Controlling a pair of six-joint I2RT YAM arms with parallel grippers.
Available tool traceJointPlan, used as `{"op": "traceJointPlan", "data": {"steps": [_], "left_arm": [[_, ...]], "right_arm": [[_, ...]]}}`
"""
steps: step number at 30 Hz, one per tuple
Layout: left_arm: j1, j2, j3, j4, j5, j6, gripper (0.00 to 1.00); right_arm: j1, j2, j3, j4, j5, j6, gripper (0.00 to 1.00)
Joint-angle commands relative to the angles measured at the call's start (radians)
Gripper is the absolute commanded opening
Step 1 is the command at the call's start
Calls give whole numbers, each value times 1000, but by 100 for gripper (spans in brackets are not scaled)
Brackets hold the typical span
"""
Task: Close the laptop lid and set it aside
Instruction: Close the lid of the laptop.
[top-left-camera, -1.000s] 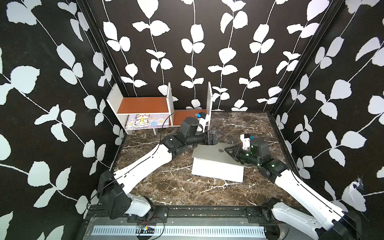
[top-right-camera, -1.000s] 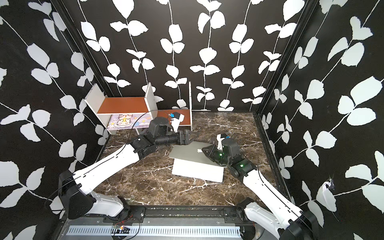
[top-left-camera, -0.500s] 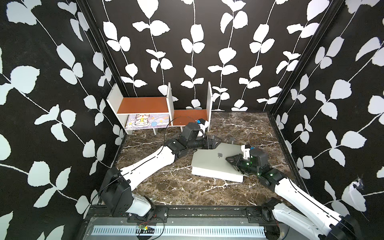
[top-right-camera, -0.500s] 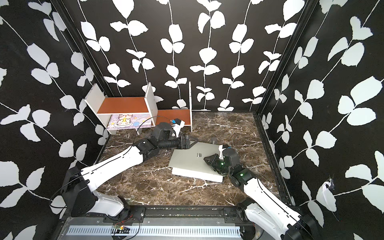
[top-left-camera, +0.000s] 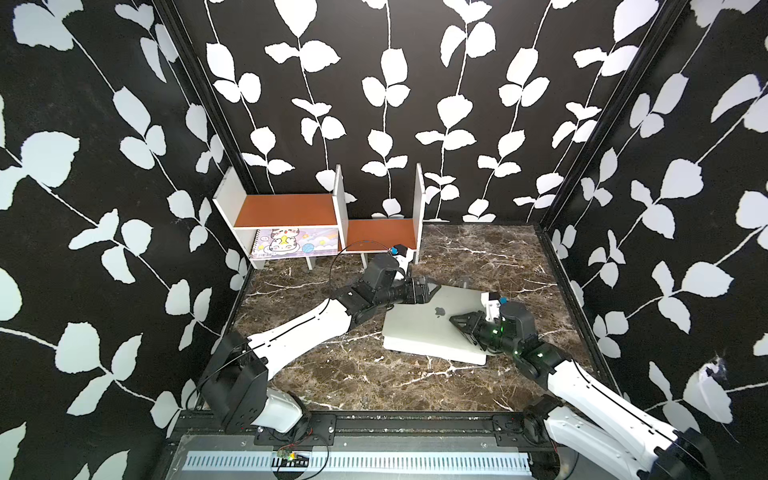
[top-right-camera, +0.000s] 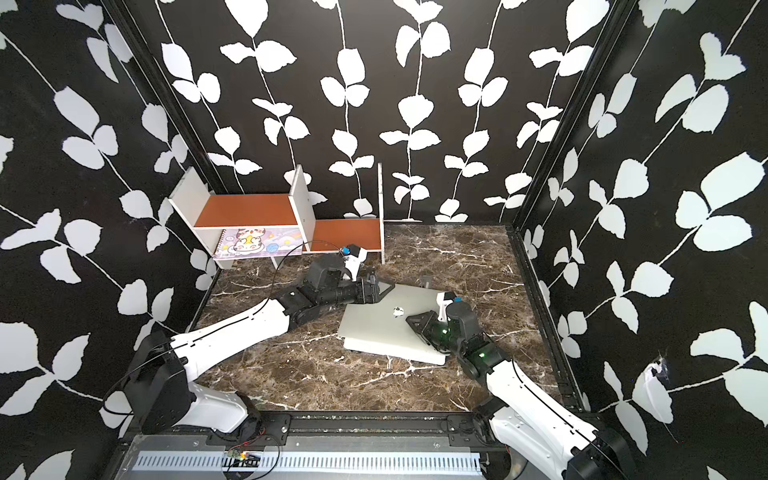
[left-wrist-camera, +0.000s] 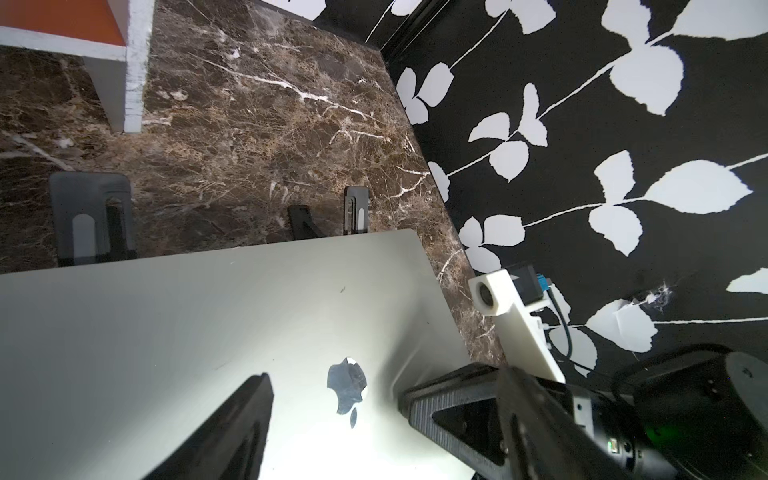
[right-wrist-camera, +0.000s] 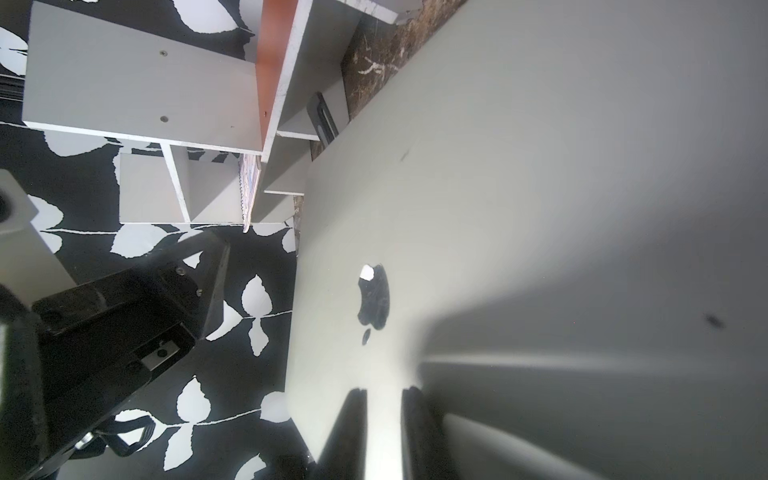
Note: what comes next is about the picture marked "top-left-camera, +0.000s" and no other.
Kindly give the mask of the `silver laptop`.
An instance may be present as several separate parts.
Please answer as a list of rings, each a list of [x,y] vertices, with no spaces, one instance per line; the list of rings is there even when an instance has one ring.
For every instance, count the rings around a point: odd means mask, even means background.
[[[453,315],[485,309],[478,290],[443,286],[426,304],[398,304],[385,315],[383,347],[387,350],[449,361],[484,365],[487,354],[473,346],[449,321]]]

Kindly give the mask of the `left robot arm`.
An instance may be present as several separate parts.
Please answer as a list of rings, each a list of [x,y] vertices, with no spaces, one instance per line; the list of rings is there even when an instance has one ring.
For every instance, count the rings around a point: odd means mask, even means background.
[[[248,338],[225,335],[204,369],[196,391],[227,434],[251,427],[301,439],[312,414],[301,399],[268,386],[286,365],[325,341],[344,335],[396,304],[429,303],[441,288],[411,274],[415,252],[398,245],[379,253],[361,277],[333,290],[310,311]]]

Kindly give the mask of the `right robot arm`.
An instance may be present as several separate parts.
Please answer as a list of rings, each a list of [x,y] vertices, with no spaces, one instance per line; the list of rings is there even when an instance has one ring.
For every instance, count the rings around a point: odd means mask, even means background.
[[[483,351],[511,358],[547,391],[523,423],[535,443],[567,446],[617,479],[723,478],[706,437],[652,417],[600,383],[541,338],[523,304],[493,296],[483,309],[453,315],[450,322]]]

